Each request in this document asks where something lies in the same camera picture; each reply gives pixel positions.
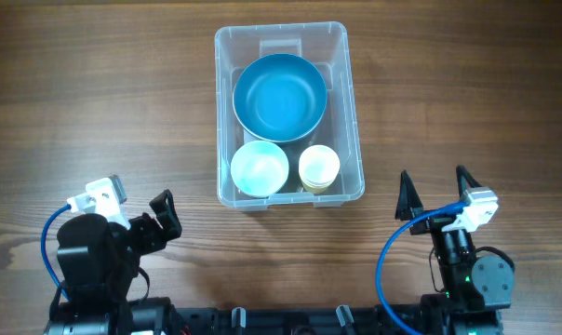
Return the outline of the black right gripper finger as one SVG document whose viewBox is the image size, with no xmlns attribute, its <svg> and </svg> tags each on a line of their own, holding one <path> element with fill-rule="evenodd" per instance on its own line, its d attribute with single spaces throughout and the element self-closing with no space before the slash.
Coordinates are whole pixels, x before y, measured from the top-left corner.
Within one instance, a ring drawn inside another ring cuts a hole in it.
<svg viewBox="0 0 562 335">
<path fill-rule="evenodd" d="M 467 190 L 481 187 L 481 184 L 469 173 L 464 165 L 456 166 L 456 175 L 460 198 L 463 198 L 463 194 Z"/>
<path fill-rule="evenodd" d="M 424 212 L 422 201 L 411 177 L 406 170 L 400 174 L 399 196 L 395 209 L 395 219 L 410 221 Z"/>
</svg>

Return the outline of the cream plastic cup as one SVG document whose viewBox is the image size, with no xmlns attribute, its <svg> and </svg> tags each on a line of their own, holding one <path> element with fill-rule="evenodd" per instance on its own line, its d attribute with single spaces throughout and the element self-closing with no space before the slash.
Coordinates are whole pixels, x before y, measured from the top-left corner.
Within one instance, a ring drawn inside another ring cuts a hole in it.
<svg viewBox="0 0 562 335">
<path fill-rule="evenodd" d="M 313 145 L 305 149 L 299 159 L 299 176 L 309 187 L 323 188 L 335 181 L 341 160 L 333 149 Z"/>
</svg>

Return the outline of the light blue plastic cup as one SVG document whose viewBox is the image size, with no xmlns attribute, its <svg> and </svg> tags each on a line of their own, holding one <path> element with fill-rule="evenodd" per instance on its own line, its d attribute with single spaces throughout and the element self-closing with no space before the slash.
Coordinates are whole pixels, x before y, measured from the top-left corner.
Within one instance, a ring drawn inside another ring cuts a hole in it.
<svg viewBox="0 0 562 335">
<path fill-rule="evenodd" d="M 243 194 L 266 198 L 286 184 L 289 162 L 285 152 L 269 141 L 251 141 L 241 146 L 231 162 L 231 177 Z"/>
</svg>

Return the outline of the clear plastic storage container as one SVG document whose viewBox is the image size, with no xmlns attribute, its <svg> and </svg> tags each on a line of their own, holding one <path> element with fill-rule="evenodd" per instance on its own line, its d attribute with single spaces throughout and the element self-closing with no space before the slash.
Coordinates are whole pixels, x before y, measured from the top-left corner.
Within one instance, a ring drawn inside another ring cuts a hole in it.
<svg viewBox="0 0 562 335">
<path fill-rule="evenodd" d="M 365 191 L 350 48 L 346 28 L 337 21 L 227 26 L 214 36 L 217 101 L 217 196 L 229 208 L 265 210 L 272 205 L 311 203 L 338 207 Z M 235 84 L 254 60 L 286 53 L 310 61 L 327 85 L 328 104 L 321 124 L 307 138 L 283 145 L 289 175 L 284 187 L 266 198 L 242 193 L 230 167 L 235 152 L 256 138 L 237 120 L 233 106 Z M 301 153 L 312 145 L 332 148 L 341 161 L 335 181 L 321 194 L 304 190 L 298 175 Z"/>
</svg>

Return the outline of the dark blue bowl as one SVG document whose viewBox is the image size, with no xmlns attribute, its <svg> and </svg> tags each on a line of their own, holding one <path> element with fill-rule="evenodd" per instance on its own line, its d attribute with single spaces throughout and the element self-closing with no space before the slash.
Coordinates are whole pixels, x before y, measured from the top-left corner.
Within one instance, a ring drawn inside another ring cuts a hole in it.
<svg viewBox="0 0 562 335">
<path fill-rule="evenodd" d="M 252 136 L 275 143 L 308 137 L 322 122 L 328 88 L 305 58 L 287 53 L 264 56 L 240 74 L 233 91 L 237 121 Z"/>
</svg>

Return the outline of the yellow plastic cup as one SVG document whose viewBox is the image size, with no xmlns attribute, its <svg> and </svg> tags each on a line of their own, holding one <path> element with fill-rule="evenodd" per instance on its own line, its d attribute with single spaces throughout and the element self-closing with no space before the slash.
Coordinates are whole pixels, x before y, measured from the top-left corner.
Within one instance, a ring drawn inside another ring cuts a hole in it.
<svg viewBox="0 0 562 335">
<path fill-rule="evenodd" d="M 312 194 L 321 194 L 321 193 L 326 191 L 326 189 L 329 187 L 329 184 L 327 184 L 327 185 L 311 185 L 311 184 L 308 184 L 304 181 L 302 183 L 302 186 L 303 186 L 303 188 L 306 192 L 309 192 L 309 193 L 312 193 Z"/>
</svg>

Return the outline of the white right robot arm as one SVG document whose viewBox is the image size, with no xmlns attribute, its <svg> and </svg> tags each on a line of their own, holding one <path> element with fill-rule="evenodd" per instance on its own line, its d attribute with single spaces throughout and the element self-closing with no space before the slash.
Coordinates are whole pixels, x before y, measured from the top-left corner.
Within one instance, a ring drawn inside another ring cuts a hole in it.
<svg viewBox="0 0 562 335">
<path fill-rule="evenodd" d="M 495 247 L 477 247 L 472 233 L 498 209 L 498 196 L 463 166 L 456 167 L 463 208 L 414 223 L 412 235 L 429 235 L 443 287 L 397 314 L 422 334 L 502 334 L 501 310 L 512 303 L 515 264 Z"/>
</svg>

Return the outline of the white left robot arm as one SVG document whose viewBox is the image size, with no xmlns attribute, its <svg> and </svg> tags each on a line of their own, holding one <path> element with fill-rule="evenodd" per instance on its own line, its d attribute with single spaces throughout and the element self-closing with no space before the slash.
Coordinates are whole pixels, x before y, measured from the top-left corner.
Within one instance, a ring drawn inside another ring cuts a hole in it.
<svg viewBox="0 0 562 335">
<path fill-rule="evenodd" d="M 84 214 L 58 230 L 57 259 L 64 275 L 49 307 L 46 334 L 182 334 L 192 331 L 169 298 L 127 294 L 137 276 L 150 278 L 141 257 L 181 236 L 173 195 L 166 189 L 131 228 L 100 214 Z"/>
</svg>

